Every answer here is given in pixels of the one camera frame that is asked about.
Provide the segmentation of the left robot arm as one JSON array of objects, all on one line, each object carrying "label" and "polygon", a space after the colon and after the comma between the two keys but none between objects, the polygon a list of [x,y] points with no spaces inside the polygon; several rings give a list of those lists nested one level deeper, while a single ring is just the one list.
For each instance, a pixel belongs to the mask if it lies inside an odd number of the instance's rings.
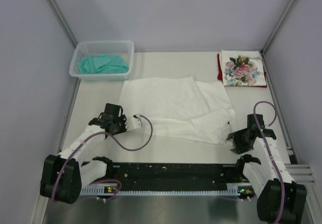
[{"label": "left robot arm", "polygon": [[82,188],[101,179],[113,179],[113,162],[107,157],[89,154],[107,137],[126,132],[126,116],[119,105],[107,103],[104,111],[93,118],[83,133],[65,150],[49,155],[43,165],[40,195],[55,201],[73,204]]}]

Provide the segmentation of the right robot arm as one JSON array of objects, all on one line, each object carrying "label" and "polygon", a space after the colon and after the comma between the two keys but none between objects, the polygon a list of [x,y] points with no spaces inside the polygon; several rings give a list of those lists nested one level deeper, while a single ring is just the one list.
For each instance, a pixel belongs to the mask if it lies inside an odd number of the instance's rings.
[{"label": "right robot arm", "polygon": [[249,181],[257,196],[257,215],[267,223],[300,223],[307,197],[279,154],[276,135],[261,114],[249,114],[247,127],[230,133],[232,152],[240,155],[234,170],[238,180]]}]

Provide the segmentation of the white t-shirt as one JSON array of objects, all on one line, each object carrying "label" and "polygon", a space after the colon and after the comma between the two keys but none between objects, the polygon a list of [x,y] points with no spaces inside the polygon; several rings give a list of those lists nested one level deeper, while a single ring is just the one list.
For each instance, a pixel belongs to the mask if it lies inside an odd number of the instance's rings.
[{"label": "white t-shirt", "polygon": [[156,136],[224,145],[235,109],[220,81],[145,78],[125,81],[119,105],[126,116],[147,117]]}]

